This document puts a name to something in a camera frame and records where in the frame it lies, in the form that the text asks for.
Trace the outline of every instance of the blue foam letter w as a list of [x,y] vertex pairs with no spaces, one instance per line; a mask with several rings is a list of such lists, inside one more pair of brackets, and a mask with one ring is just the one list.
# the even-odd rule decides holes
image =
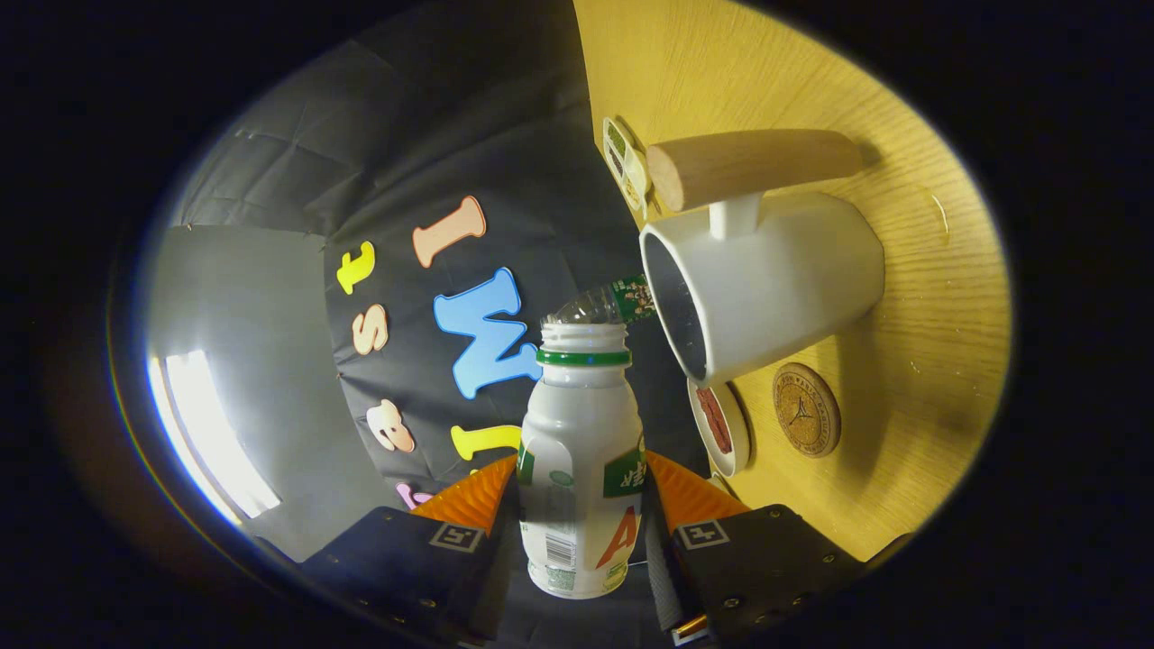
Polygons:
[[520,294],[508,268],[499,268],[493,278],[464,293],[433,299],[433,316],[442,331],[472,336],[460,358],[452,364],[457,389],[469,400],[477,398],[477,390],[489,383],[517,376],[541,378],[537,364],[537,346],[531,343],[508,358],[501,358],[517,343],[529,327],[524,322],[492,320],[494,313],[515,315],[520,311]]

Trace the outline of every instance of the light fixture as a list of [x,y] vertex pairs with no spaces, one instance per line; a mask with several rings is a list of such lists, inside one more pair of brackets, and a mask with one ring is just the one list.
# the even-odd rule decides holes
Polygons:
[[193,484],[201,490],[201,493],[209,499],[209,502],[212,503],[212,507],[216,507],[222,516],[232,524],[239,525],[240,517],[220,498],[220,494],[217,493],[216,487],[209,482],[209,477],[204,475],[204,471],[201,471],[201,465],[196,463],[192,449],[185,442],[185,435],[180,433],[180,428],[177,426],[177,416],[172,412],[172,404],[168,402],[168,391],[164,388],[160,359],[153,358],[149,363],[148,380],[152,386],[152,401],[156,402],[157,412],[160,415],[160,423],[164,424],[164,432],[168,435],[168,442],[172,443],[172,448],[177,452],[177,458],[185,467],[188,477],[193,479]]
[[[170,356],[165,358],[165,366],[188,440],[224,493],[249,519],[280,505],[280,499],[245,454],[237,432],[225,417],[204,351]],[[177,435],[170,433],[168,437],[179,437],[179,430]]]

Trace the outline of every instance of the mug rim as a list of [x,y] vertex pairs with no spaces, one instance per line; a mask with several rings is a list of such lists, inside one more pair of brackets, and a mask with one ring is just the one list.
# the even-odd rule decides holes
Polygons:
[[668,343],[669,344],[669,349],[673,350],[673,357],[677,359],[677,365],[681,366],[681,371],[685,374],[685,378],[690,379],[691,381],[694,381],[695,383],[697,383],[699,387],[705,387],[713,379],[713,374],[714,374],[714,372],[713,372],[713,353],[711,353],[712,337],[710,336],[710,326],[709,326],[707,321],[705,320],[705,318],[703,316],[704,311],[702,309],[702,301],[698,298],[698,290],[694,285],[690,276],[687,275],[682,270],[683,259],[682,259],[681,253],[677,252],[677,249],[676,249],[675,246],[672,246],[669,244],[668,237],[664,232],[660,231],[660,229],[658,227],[658,225],[659,225],[659,223],[649,223],[649,224],[646,224],[645,227],[642,230],[640,237],[638,238],[638,247],[642,251],[642,266],[645,269],[645,277],[646,278],[651,277],[650,270],[649,270],[649,255],[645,252],[645,237],[646,236],[655,237],[657,240],[661,244],[661,246],[665,247],[666,252],[669,253],[669,256],[673,258],[673,262],[677,267],[677,273],[681,275],[681,278],[684,279],[685,288],[689,290],[689,298],[694,303],[694,309],[697,312],[697,321],[698,321],[698,323],[700,324],[700,328],[702,328],[702,343],[703,343],[703,346],[705,348],[704,349],[705,360],[702,364],[703,372],[702,372],[700,376],[695,375],[689,370],[688,364],[685,363],[685,359],[681,355],[681,350],[679,350],[677,345],[674,344],[673,337],[669,335],[669,327],[668,327],[668,324],[666,324],[665,313],[662,313],[662,311],[661,311],[661,304],[657,299],[657,291],[653,291],[653,306],[657,308],[657,316],[658,316],[658,320],[661,322],[661,330],[665,331],[666,343]]

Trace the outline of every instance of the gray wall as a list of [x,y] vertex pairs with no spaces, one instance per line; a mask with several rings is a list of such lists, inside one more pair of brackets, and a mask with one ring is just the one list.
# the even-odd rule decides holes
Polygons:
[[282,500],[256,519],[241,515],[245,529],[295,561],[394,500],[336,379],[322,244],[255,227],[168,230],[148,314],[162,361],[208,356],[228,422]]

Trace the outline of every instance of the black cloth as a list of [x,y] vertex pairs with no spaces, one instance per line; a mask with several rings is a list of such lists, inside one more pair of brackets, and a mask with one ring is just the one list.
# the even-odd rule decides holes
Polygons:
[[[325,301],[340,385],[366,452],[390,485],[435,493],[511,449],[458,456],[450,428],[519,425],[533,382],[458,391],[452,364],[472,341],[442,331],[433,300],[512,271],[529,326],[515,344],[540,344],[540,319],[580,291],[642,271],[637,229],[593,144],[583,59],[567,2],[429,2],[319,57],[255,100],[208,149],[178,194],[170,225],[230,224],[323,234]],[[464,196],[487,231],[422,268],[414,227]],[[342,255],[375,247],[353,293],[336,281]],[[389,341],[359,355],[353,319],[381,304]],[[699,475],[709,464],[680,371],[655,318],[635,323],[627,378],[646,446]],[[388,452],[366,411],[392,401],[413,453]],[[404,509],[399,495],[392,503]],[[638,544],[632,561],[644,560]],[[519,560],[495,647],[665,646],[643,565],[607,597],[571,603],[539,591]]]

